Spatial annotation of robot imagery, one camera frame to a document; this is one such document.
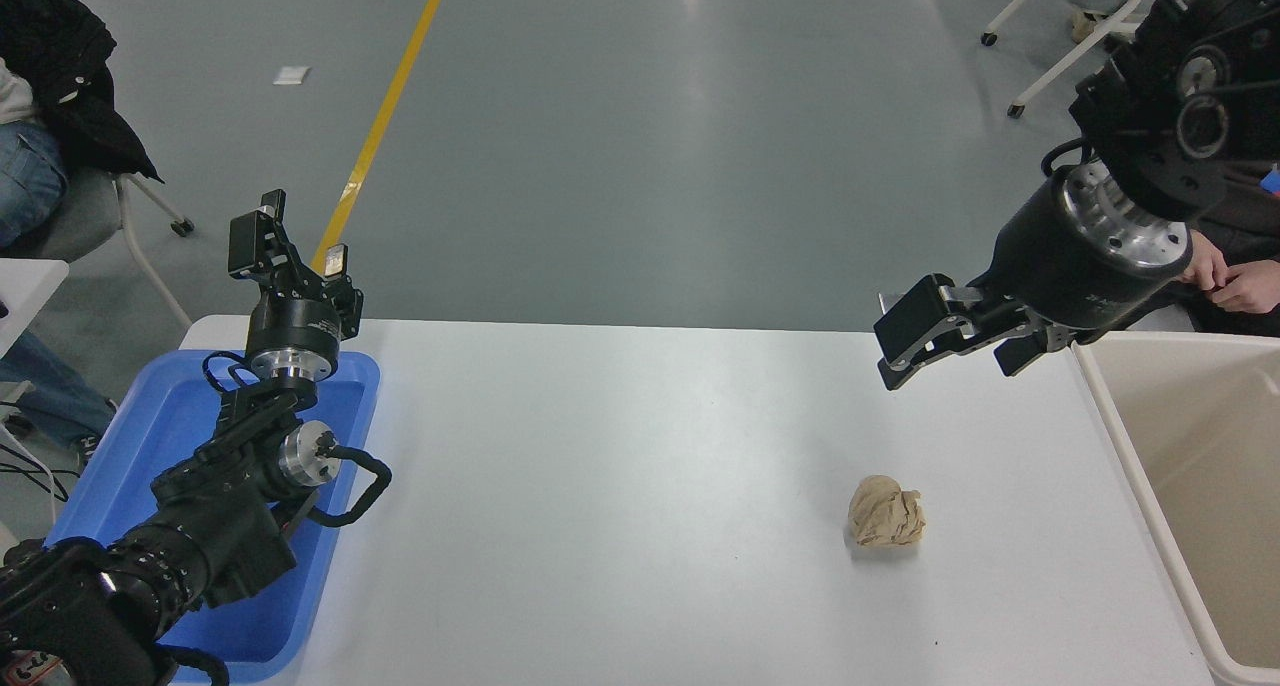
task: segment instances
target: crumpled paper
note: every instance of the crumpled paper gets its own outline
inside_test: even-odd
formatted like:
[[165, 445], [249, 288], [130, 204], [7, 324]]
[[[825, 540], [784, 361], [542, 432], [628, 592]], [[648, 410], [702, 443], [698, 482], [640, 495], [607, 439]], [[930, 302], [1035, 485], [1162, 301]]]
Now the crumpled paper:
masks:
[[905, 546], [924, 536], [920, 493], [888, 476], [868, 476], [849, 502], [849, 530], [859, 546]]

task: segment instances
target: black jacket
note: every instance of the black jacket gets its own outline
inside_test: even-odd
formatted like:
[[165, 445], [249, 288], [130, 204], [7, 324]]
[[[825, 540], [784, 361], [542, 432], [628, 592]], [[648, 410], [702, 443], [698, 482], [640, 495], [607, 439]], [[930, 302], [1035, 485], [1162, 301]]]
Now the black jacket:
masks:
[[106, 70], [114, 47], [106, 24], [83, 3], [0, 0], [0, 58], [31, 84], [68, 165], [157, 179], [141, 140], [115, 113]]

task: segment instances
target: white desk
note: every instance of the white desk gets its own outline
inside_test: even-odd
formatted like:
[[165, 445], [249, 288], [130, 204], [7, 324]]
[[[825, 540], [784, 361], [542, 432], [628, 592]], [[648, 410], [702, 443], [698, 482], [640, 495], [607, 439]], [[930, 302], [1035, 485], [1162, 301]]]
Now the white desk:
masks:
[[[343, 347], [381, 366], [396, 481], [271, 683], [1211, 683], [1073, 355], [890, 394], [869, 334], [367, 320]], [[918, 550], [850, 549], [870, 474], [923, 493]]]
[[0, 259], [0, 302], [9, 307], [9, 315], [0, 317], [0, 355], [9, 352], [67, 274], [63, 261]]

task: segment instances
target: person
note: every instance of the person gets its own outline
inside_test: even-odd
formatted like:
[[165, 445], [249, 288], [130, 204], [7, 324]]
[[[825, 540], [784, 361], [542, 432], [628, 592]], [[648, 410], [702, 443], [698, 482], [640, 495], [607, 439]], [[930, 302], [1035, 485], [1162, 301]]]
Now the person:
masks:
[[1116, 329], [1179, 305], [1197, 331], [1280, 338], [1280, 197], [1262, 187], [1274, 168], [1271, 163], [1224, 168], [1226, 198], [1188, 224], [1190, 265]]
[[[54, 138], [38, 120], [31, 84], [0, 58], [0, 250], [37, 229], [67, 193], [67, 168]], [[22, 417], [82, 461], [97, 448], [114, 408], [32, 331], [23, 331], [4, 357], [0, 381], [36, 385], [18, 399]]]
[[[115, 113], [106, 58], [115, 40], [77, 0], [0, 0], [0, 250], [31, 238], [58, 207], [68, 174], [95, 166], [159, 180]], [[0, 381], [31, 425], [87, 459], [114, 416], [105, 399], [31, 331], [0, 358]]]

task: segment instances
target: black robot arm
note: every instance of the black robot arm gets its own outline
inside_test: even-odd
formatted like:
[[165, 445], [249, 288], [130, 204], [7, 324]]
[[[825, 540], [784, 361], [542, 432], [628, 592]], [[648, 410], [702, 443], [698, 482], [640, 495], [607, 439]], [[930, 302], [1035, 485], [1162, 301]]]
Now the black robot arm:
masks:
[[[156, 640], [188, 610], [252, 598], [297, 566], [289, 538], [302, 518], [344, 526], [389, 485], [384, 463], [297, 416], [315, 404], [316, 381], [337, 370], [338, 340], [358, 330], [362, 297], [343, 250], [324, 276], [302, 265], [284, 234], [283, 203], [283, 191], [273, 191], [232, 225], [233, 275], [257, 282], [262, 298], [246, 355], [210, 355], [237, 362], [239, 387], [227, 389], [205, 362], [221, 398], [212, 435], [151, 481], [155, 514], [113, 544], [67, 539], [0, 568], [0, 680], [56, 671], [59, 683], [156, 686], [183, 664], [225, 683], [219, 659]], [[375, 480], [349, 512], [324, 513], [319, 488], [343, 461]]]
[[932, 273], [876, 323], [888, 389], [996, 340], [1006, 376], [1089, 343], [1190, 261], [1184, 221], [1224, 195], [1221, 161], [1280, 157], [1280, 0], [1157, 0], [1133, 44], [1076, 84], [1075, 142], [965, 288]]

